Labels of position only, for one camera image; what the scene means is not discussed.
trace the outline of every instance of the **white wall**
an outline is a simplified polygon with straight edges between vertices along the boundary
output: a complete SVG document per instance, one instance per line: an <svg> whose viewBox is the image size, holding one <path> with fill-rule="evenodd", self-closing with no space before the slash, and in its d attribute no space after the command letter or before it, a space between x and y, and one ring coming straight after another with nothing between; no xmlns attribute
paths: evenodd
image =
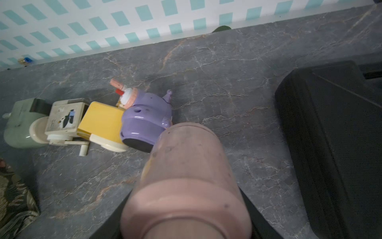
<svg viewBox="0 0 382 239"><path fill-rule="evenodd" d="M373 4L373 1L2 0L0 69L20 67L17 59L24 55L32 57L36 63L45 63L210 33L222 24L239 28L368 4ZM139 13L147 9L150 13L146 11L141 18ZM119 26L121 17L119 23L127 23L123 16L129 24ZM104 25L99 26L100 19ZM201 24L204 20L198 19L205 19L205 27ZM82 30L78 35L68 25L70 23L81 25L86 33ZM48 40L42 39L41 42L41 38L35 37L38 36L35 32ZM130 42L125 35L133 36L133 33L139 39L136 42Z"/></svg>

